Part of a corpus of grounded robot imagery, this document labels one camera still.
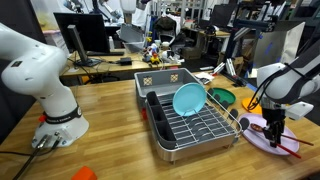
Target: computer monitor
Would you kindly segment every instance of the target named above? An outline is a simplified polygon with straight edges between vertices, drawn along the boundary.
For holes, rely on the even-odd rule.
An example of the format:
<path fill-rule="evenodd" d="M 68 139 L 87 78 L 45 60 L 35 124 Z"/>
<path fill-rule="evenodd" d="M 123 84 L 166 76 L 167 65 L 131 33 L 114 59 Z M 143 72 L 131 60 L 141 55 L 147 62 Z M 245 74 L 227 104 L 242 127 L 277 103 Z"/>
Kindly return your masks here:
<path fill-rule="evenodd" d="M 210 15 L 210 24 L 218 28 L 227 28 L 236 4 L 215 5 Z"/>
<path fill-rule="evenodd" d="M 100 56 L 123 55 L 110 52 L 108 35 L 101 14 L 53 13 L 69 51 L 78 51 L 78 66 L 95 66 L 101 60 L 89 58 L 87 51 L 100 52 Z"/>

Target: dish rack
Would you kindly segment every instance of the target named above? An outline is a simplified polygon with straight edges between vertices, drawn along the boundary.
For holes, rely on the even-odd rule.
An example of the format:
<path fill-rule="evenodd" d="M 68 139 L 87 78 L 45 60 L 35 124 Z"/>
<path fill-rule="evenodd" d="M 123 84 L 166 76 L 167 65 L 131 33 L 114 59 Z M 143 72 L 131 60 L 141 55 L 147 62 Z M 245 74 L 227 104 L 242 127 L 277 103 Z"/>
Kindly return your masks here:
<path fill-rule="evenodd" d="M 175 162 L 218 147 L 230 147 L 239 137 L 241 125 L 236 117 L 209 93 L 204 107 L 188 117 L 174 111 L 173 95 L 167 97 L 160 99 L 154 91 L 146 97 L 149 125 L 163 160 Z"/>

